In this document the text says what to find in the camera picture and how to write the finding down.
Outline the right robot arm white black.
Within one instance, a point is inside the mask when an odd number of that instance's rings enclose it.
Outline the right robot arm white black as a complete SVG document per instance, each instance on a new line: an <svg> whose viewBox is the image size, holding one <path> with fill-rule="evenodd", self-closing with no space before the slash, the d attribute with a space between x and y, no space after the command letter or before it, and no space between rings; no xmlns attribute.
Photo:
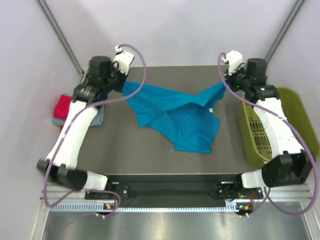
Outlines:
<svg viewBox="0 0 320 240"><path fill-rule="evenodd" d="M227 66L226 83L232 92L244 92L244 100L258 116L272 153L272 159L260 170L237 176L234 194L245 198L252 188L304 184L312 169L311 159L288 125L278 90L267 84L267 62L262 58L244 61L238 51L227 53L221 61Z"/></svg>

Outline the blue t shirt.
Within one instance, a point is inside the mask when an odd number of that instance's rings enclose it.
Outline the blue t shirt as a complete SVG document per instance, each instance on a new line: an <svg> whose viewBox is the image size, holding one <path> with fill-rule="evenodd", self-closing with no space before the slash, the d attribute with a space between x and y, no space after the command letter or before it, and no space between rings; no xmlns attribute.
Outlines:
<svg viewBox="0 0 320 240"><path fill-rule="evenodd" d="M139 127L161 133L177 151L209 154L220 127L213 108L225 91L222 83L196 95L144 84L127 102Z"/></svg>

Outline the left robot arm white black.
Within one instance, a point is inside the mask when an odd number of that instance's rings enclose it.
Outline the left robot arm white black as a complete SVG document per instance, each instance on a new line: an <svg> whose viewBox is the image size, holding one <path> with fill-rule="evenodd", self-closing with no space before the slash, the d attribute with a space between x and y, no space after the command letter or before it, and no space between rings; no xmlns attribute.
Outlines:
<svg viewBox="0 0 320 240"><path fill-rule="evenodd" d="M85 79L73 90L67 118L59 137L37 168L46 182L52 181L73 191L96 190L102 198L114 191L108 177L88 170L77 169L78 156L86 133L105 104L111 91L121 92L127 80L134 55L126 51L115 55L94 56L88 62Z"/></svg>

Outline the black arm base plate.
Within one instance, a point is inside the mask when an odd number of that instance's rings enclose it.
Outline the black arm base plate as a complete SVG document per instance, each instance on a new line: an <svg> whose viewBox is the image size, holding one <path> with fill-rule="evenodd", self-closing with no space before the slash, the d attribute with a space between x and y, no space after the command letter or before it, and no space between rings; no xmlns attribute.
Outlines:
<svg viewBox="0 0 320 240"><path fill-rule="evenodd" d="M228 200L261 200L260 188L235 187L234 173L111 174L106 189L122 208L224 207Z"/></svg>

